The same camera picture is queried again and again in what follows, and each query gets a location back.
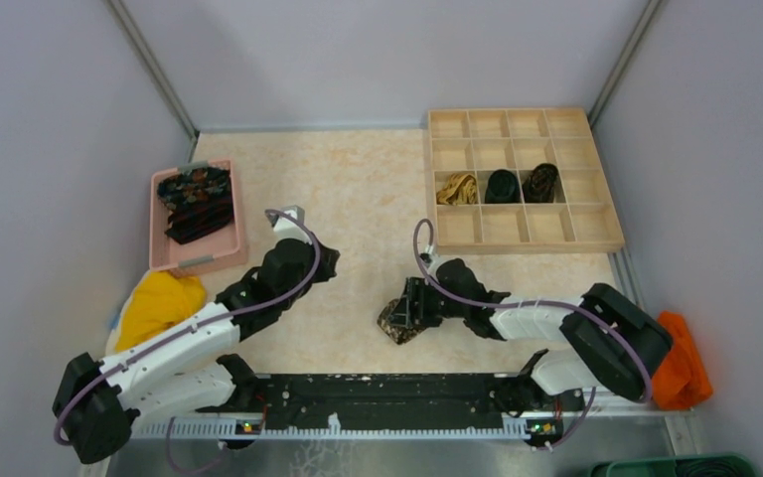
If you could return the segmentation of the brown floral patterned tie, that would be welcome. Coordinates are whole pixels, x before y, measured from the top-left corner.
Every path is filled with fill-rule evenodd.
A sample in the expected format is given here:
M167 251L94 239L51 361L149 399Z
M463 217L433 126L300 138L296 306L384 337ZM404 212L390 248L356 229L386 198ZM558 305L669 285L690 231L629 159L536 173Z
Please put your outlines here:
M418 311L417 304L393 299L381 311L377 325L395 344L404 345L429 329L419 323Z

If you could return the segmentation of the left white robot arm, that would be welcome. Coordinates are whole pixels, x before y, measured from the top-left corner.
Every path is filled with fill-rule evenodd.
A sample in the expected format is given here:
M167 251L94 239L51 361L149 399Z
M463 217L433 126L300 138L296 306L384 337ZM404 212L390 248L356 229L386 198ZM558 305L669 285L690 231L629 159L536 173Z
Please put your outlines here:
M340 258L306 226L302 207L265 214L275 246L214 301L141 344L99 359L82 353L66 364L52 404L56 444L93 464L122 448L154 412L172 417L255 404L255 374L228 351L275 324L314 284L334 278Z

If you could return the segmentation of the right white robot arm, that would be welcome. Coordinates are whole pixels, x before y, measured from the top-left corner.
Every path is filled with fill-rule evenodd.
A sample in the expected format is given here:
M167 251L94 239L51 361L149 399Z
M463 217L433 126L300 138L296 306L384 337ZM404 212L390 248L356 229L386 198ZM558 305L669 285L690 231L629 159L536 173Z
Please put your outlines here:
M602 387L631 401L647 401L652 378L673 348L673 336L611 285L596 282L572 301L524 300L488 289L460 258L417 255L417 277L406 282L388 323L412 331L460 319L476 336L496 341L559 344L526 365L520 396L547 408L563 392Z

